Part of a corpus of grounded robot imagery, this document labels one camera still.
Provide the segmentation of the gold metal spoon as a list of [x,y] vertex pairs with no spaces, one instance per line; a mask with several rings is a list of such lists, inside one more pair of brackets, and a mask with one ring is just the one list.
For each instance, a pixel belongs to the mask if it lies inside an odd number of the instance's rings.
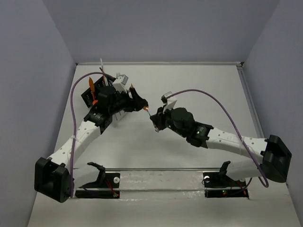
[[[144,106],[143,107],[143,110],[145,110],[147,113],[148,113],[148,115],[149,115],[149,119],[151,119],[151,113],[149,112],[149,108],[148,108],[148,106]],[[155,131],[156,132],[159,132],[159,129],[158,129],[158,127],[156,126],[156,124],[152,121],[152,124],[153,124],[153,126],[154,126],[154,129],[155,129]]]

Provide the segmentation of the white chopstick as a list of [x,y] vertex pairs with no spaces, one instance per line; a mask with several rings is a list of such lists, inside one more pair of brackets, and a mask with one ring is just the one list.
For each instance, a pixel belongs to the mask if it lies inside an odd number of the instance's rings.
[[105,75],[104,65],[103,65],[102,58],[100,58],[100,64],[101,64],[100,70],[101,70],[101,72],[103,73],[104,86],[108,86],[108,80],[107,80],[107,77],[106,77],[106,75]]

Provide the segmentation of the orange plastic knife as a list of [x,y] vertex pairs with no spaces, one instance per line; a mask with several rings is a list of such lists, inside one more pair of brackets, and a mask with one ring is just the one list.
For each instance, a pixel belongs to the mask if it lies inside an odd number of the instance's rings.
[[94,101],[94,100],[96,100],[95,99],[95,86],[94,86],[94,82],[93,82],[91,77],[89,77],[89,88],[91,90],[92,98],[93,98],[93,101]]

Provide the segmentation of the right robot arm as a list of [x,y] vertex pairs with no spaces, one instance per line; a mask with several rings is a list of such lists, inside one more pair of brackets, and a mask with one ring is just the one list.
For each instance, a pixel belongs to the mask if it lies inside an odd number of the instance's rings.
[[280,137],[239,137],[208,124],[196,122],[185,108],[164,111],[161,107],[150,117],[156,131],[170,129],[194,147],[218,149],[247,157],[241,162],[225,161],[218,173],[222,185],[253,177],[284,183],[292,154]]

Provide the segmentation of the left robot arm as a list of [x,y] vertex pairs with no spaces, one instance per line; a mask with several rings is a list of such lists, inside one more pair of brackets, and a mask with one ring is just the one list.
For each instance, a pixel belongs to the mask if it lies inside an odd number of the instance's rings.
[[112,123],[113,115],[120,112],[137,112],[148,107],[135,88],[128,92],[116,91],[114,87],[102,87],[93,95],[88,114],[73,135],[48,158],[39,158],[35,164],[34,190],[60,203],[73,197],[74,190],[91,183],[111,187],[106,169],[95,162],[88,162],[80,171],[73,169],[74,162],[86,148]]

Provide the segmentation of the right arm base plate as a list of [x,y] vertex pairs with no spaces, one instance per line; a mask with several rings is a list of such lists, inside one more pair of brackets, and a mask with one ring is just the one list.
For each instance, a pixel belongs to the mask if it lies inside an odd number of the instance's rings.
[[204,172],[201,183],[206,198],[249,198],[246,181],[234,181],[218,172]]

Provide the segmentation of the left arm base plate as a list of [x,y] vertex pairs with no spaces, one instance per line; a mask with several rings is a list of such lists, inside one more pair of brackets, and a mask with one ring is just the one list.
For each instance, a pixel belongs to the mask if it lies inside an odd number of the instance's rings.
[[74,197],[79,199],[120,198],[120,173],[107,171],[94,162],[73,171]]

